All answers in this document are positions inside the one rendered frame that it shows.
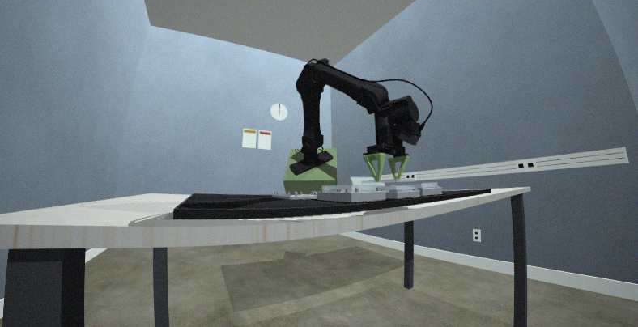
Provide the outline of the white control panel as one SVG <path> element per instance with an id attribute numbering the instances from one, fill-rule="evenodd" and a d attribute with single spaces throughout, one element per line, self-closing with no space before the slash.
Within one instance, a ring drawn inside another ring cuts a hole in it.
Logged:
<path id="1" fill-rule="evenodd" d="M 361 184 L 362 180 L 374 180 L 373 177 L 350 177 L 344 185 L 377 185 L 377 184 Z M 380 184 L 380 186 L 385 186 L 385 184 Z"/>

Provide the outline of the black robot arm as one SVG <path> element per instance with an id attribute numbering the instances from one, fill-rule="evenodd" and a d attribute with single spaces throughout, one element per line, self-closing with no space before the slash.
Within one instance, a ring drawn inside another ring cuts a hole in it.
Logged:
<path id="1" fill-rule="evenodd" d="M 365 82 L 334 69 L 326 58 L 318 61 L 329 66 L 320 62 L 306 64 L 296 81 L 296 90 L 300 93 L 304 109 L 303 146 L 300 150 L 304 153 L 304 159 L 289 166 L 295 175 L 333 159 L 327 151 L 317 153 L 324 142 L 320 129 L 320 99 L 325 85 L 350 96 L 366 108 L 368 114 L 375 114 L 376 129 L 384 126 L 378 129 L 379 144 L 403 147 L 404 141 L 416 146 L 421 130 L 420 123 L 416 122 L 419 110 L 411 96 L 389 101 L 387 89 L 379 83 Z"/>

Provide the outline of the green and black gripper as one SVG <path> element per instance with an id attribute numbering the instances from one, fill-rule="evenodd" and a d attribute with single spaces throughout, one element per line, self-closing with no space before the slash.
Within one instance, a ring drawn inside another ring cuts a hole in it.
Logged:
<path id="1" fill-rule="evenodd" d="M 377 127 L 376 129 L 376 145 L 367 147 L 368 153 L 363 154 L 364 161 L 368 165 L 375 182 L 379 182 L 381 180 L 381 174 L 382 174 L 382 170 L 383 170 L 383 166 L 385 162 L 385 154 L 393 155 L 393 158 L 388 159 L 389 166 L 393 173 L 393 178 L 400 179 L 402 176 L 402 172 L 406 166 L 406 163 L 409 159 L 409 154 L 405 154 L 405 147 L 390 145 L 386 143 L 379 144 L 378 129 L 381 127 L 384 127 L 384 126 Z M 372 164 L 373 160 L 378 160 L 377 175 Z M 398 172 L 398 176 L 397 176 L 396 168 L 395 168 L 395 163 L 397 162 L 402 162 Z"/>

